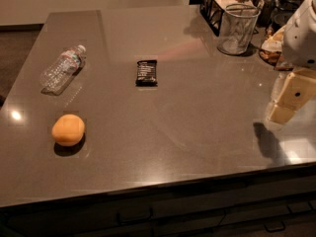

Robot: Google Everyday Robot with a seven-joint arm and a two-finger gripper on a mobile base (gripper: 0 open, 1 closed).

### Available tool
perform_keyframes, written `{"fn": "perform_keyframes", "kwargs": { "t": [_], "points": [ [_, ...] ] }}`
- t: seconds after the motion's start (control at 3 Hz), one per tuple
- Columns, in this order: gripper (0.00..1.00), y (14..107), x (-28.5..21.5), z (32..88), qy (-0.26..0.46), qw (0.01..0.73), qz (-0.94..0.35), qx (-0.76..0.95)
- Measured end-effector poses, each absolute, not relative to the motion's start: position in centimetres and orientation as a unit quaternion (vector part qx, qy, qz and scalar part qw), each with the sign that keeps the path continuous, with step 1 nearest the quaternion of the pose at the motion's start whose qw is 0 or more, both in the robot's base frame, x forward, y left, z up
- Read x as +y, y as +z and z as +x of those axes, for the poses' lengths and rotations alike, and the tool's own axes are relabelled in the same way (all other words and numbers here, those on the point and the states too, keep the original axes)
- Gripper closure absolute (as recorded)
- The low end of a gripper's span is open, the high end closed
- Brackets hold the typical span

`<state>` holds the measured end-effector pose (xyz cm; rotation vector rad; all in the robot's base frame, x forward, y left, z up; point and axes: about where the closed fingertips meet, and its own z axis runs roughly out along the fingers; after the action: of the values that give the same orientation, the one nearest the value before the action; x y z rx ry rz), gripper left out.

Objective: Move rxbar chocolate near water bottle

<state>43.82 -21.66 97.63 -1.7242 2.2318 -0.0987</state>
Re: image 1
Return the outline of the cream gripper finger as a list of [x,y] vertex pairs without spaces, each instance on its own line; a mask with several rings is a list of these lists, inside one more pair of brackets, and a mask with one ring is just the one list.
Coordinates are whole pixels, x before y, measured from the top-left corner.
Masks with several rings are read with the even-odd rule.
[[272,122],[285,124],[295,115],[295,110],[287,107],[280,107],[273,104],[268,114],[268,119]]

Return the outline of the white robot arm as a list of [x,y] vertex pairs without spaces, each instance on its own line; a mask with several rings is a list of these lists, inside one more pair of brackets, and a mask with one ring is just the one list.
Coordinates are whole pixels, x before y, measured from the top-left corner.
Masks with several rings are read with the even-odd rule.
[[267,117],[285,124],[316,95],[316,0],[304,0],[285,25],[284,60],[293,66],[276,79]]

